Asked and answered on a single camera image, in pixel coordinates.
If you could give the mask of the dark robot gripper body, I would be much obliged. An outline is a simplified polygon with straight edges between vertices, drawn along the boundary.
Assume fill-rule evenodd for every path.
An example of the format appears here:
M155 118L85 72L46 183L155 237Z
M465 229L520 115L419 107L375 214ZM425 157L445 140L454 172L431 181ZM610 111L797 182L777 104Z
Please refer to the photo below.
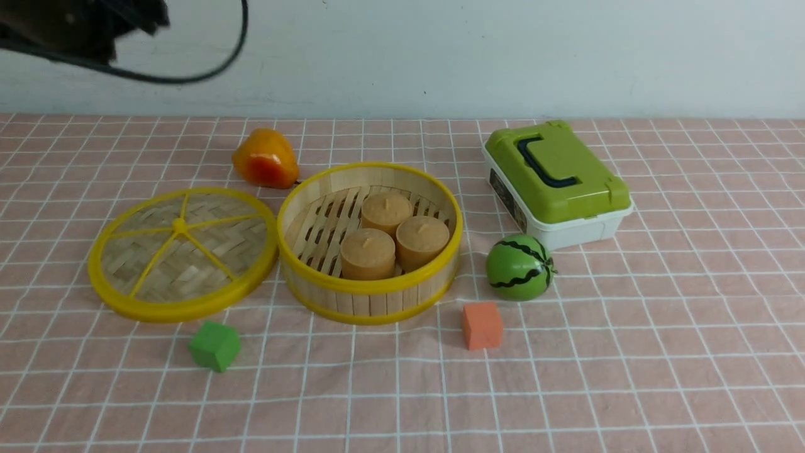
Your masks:
M164 1L2 1L2 41L109 65L116 41L170 26Z

